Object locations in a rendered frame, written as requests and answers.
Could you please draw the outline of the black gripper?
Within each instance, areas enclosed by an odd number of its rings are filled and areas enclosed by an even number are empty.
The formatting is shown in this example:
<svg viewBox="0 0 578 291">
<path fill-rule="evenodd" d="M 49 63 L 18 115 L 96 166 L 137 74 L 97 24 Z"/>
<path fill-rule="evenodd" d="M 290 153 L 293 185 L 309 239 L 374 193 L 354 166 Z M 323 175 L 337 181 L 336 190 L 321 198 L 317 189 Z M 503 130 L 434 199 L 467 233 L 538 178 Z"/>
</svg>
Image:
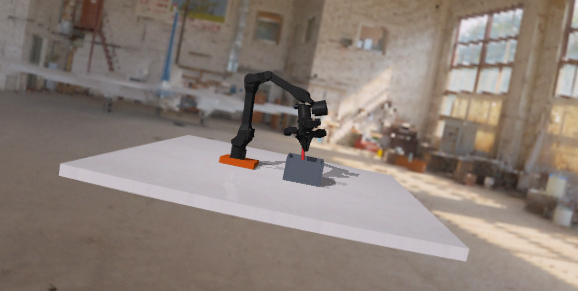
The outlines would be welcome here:
<svg viewBox="0 0 578 291">
<path fill-rule="evenodd" d="M 301 129 L 301 120 L 305 119 L 305 120 L 313 120 L 311 118 L 311 116 L 299 116 L 297 123 L 299 123 L 299 129 L 297 130 L 296 127 L 287 127 L 284 130 L 284 136 L 290 136 L 291 134 L 296 134 L 296 137 L 298 139 L 298 141 L 300 142 L 304 152 L 308 152 L 309 150 L 309 146 L 310 143 L 312 141 L 312 139 L 315 138 L 322 138 L 324 136 L 327 135 L 327 132 L 325 129 L 317 129 L 315 131 L 312 131 L 313 128 L 306 128 L 304 127 L 304 129 Z M 307 133 L 309 132 L 309 133 Z"/>
</svg>

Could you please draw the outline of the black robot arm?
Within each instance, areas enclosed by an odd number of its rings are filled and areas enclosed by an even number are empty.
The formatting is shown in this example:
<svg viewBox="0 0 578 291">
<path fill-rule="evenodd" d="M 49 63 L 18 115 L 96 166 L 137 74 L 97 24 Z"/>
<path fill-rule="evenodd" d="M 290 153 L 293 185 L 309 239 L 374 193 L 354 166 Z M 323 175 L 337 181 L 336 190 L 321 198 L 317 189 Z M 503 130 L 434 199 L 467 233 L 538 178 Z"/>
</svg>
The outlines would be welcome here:
<svg viewBox="0 0 578 291">
<path fill-rule="evenodd" d="M 231 140 L 232 148 L 229 158 L 235 158 L 240 160 L 245 159 L 247 151 L 246 146 L 248 145 L 249 142 L 252 141 L 255 132 L 255 129 L 253 129 L 251 125 L 255 94 L 258 90 L 259 84 L 265 83 L 267 81 L 272 81 L 273 83 L 282 87 L 283 89 L 288 91 L 291 95 L 293 95 L 298 101 L 302 103 L 307 102 L 311 104 L 306 105 L 296 103 L 293 107 L 295 109 L 298 109 L 298 117 L 304 115 L 311 116 L 311 109 L 312 114 L 314 114 L 315 116 L 328 115 L 326 100 L 314 102 L 314 100 L 310 98 L 310 93 L 308 91 L 288 83 L 287 81 L 278 77 L 271 71 L 265 71 L 255 74 L 249 73 L 244 77 L 244 87 L 246 94 L 245 94 L 242 124 L 238 130 L 237 136 Z M 305 120 L 302 118 L 301 120 L 301 129 L 304 129 L 304 127 L 314 129 L 318 128 L 318 126 L 320 125 L 321 125 L 320 118 L 315 118 L 315 120 Z"/>
</svg>

